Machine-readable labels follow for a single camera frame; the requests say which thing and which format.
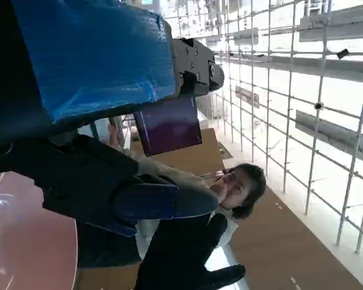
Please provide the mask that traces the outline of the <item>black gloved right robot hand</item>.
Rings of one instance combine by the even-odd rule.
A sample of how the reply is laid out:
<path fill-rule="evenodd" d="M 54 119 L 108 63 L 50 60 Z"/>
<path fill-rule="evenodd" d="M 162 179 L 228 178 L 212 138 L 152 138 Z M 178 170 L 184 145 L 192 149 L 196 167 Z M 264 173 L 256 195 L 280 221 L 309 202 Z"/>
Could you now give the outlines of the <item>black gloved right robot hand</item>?
<path fill-rule="evenodd" d="M 243 265 L 205 264 L 227 227 L 223 214 L 162 220 L 139 266 L 135 289 L 220 289 L 241 280 Z"/>

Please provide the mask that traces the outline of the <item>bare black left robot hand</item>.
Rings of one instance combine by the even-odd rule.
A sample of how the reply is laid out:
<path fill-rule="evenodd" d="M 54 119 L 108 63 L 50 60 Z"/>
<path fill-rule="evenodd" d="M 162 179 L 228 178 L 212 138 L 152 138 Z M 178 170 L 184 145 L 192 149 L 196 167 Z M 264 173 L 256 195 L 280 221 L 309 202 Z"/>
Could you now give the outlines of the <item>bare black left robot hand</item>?
<path fill-rule="evenodd" d="M 175 39 L 158 14 L 120 1 L 0 1 L 0 172 L 32 179 L 46 210 L 73 218 L 78 265 L 119 265 L 143 220 L 202 216 L 218 196 L 197 178 L 79 134 L 223 86 L 214 53 Z"/>

